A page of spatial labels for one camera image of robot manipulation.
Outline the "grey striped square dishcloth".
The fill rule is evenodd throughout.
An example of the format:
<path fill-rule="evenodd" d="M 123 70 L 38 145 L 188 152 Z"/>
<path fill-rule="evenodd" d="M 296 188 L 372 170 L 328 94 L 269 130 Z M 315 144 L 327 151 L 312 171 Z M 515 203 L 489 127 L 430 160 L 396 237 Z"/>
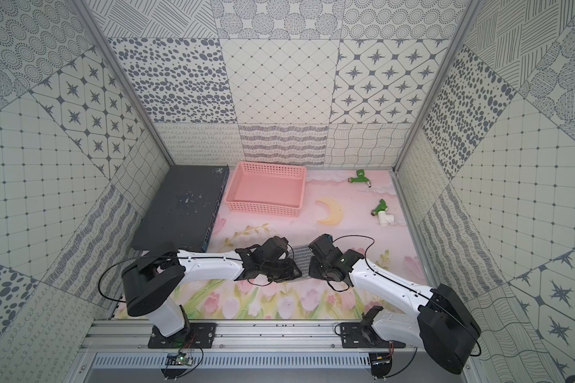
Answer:
<path fill-rule="evenodd" d="M 302 279 L 309 278 L 311 260 L 314 257 L 311 249 L 307 245 L 299 245 L 291 247 L 289 251 L 290 257 L 295 261 L 296 266 L 302 273 Z"/>

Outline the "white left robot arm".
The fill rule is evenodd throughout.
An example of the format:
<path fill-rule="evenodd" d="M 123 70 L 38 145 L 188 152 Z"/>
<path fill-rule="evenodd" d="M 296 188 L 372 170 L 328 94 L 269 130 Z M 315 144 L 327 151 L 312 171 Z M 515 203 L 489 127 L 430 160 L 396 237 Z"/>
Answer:
<path fill-rule="evenodd" d="M 172 299 L 177 287 L 210 280 L 252 282 L 261 275 L 271 284 L 303 276 L 287 239 L 273 236 L 225 253 L 195 253 L 162 244 L 126 266 L 121 281 L 128 315 L 147 318 L 170 338 L 188 326 L 185 311 Z"/>

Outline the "white plastic pipe elbow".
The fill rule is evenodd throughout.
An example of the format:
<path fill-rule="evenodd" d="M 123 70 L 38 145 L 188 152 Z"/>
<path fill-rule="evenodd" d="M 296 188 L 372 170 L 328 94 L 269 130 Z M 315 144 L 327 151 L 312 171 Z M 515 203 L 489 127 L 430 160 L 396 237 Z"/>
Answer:
<path fill-rule="evenodd" d="M 378 212 L 377 218 L 381 227 L 390 226 L 395 222 L 395 217 L 392 214 L 386 213 L 385 211 Z"/>

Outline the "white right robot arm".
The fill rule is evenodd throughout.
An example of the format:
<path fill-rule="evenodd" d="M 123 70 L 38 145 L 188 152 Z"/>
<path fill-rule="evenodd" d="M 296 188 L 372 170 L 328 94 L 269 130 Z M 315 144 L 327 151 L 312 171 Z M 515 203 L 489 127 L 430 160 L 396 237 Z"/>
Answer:
<path fill-rule="evenodd" d="M 383 341 L 398 341 L 422 348 L 449 373 L 459 375 L 471 357 L 477 357 L 481 328 L 463 300 L 451 287 L 429 287 L 411 282 L 369 263 L 353 250 L 343 252 L 329 234 L 314 239 L 309 276 L 326 282 L 343 282 L 365 290 L 402 311 L 392 314 L 374 308 L 363 316 L 363 329 Z"/>

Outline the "pink perforated plastic basket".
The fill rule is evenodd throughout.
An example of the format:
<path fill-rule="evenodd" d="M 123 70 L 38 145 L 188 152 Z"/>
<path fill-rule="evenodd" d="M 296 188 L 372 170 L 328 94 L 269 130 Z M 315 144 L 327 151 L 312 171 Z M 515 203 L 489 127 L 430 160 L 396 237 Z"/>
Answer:
<path fill-rule="evenodd" d="M 241 161 L 228 183 L 225 203 L 233 212 L 297 217 L 306 175 L 303 166 Z"/>

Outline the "green tap with brass thread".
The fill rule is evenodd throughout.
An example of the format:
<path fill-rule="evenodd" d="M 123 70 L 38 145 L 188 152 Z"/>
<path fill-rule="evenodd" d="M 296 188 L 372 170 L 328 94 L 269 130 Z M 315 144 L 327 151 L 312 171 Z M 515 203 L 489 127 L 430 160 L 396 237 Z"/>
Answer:
<path fill-rule="evenodd" d="M 388 206 L 386 201 L 384 199 L 381 199 L 377 204 L 377 206 L 374 209 L 372 209 L 371 214 L 372 216 L 377 216 L 378 214 L 380 214 L 380 212 L 387 212 L 387 210 Z"/>

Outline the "green tap with silver nozzle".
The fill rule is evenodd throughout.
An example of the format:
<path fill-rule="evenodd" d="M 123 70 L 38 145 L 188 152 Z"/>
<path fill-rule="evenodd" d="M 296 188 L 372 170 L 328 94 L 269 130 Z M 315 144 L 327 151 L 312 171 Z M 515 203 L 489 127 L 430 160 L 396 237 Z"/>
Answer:
<path fill-rule="evenodd" d="M 356 175 L 349 177 L 348 183 L 361 183 L 367 185 L 368 188 L 372 187 L 372 182 L 367 178 L 366 172 L 363 169 L 356 170 Z"/>

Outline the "small green circuit board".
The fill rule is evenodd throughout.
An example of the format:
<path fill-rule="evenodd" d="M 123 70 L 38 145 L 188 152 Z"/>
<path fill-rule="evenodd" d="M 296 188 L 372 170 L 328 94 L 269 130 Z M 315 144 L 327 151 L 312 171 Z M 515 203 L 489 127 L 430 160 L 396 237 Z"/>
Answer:
<path fill-rule="evenodd" d="M 194 366 L 194 359 L 188 354 L 168 354 L 166 366 L 174 368 L 191 368 Z"/>

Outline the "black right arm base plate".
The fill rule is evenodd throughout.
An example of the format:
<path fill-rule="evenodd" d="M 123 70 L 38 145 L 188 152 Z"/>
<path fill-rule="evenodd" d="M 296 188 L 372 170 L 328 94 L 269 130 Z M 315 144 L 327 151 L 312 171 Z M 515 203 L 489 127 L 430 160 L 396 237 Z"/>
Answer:
<path fill-rule="evenodd" d="M 390 342 L 383 340 L 372 330 L 366 330 L 359 322 L 340 322 L 334 327 L 343 349 L 388 349 Z"/>

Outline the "blue network switch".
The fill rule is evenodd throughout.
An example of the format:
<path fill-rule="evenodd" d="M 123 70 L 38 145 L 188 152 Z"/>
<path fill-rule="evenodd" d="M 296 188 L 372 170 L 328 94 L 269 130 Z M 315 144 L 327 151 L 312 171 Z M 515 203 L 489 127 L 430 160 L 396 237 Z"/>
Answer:
<path fill-rule="evenodd" d="M 163 243 L 206 252 L 228 183 L 228 166 L 177 165 L 169 169 L 130 244 L 151 251 Z"/>

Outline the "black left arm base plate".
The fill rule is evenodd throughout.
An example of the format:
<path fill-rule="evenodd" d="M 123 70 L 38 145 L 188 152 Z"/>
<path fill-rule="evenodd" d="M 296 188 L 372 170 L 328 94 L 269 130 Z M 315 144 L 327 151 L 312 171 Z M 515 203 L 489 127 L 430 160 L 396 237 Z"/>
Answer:
<path fill-rule="evenodd" d="M 217 324 L 215 322 L 190 322 L 184 329 L 170 337 L 161 334 L 153 327 L 148 342 L 149 349 L 211 349 L 215 339 Z"/>

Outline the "aluminium mounting rail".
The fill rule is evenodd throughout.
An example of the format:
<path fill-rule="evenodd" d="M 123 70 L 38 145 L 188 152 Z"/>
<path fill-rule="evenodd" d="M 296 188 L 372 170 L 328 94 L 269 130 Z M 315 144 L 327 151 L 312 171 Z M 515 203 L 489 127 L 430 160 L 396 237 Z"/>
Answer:
<path fill-rule="evenodd" d="M 212 352 L 342 352 L 335 320 L 218 320 Z M 145 352 L 148 320 L 95 320 L 82 341 L 89 352 Z"/>

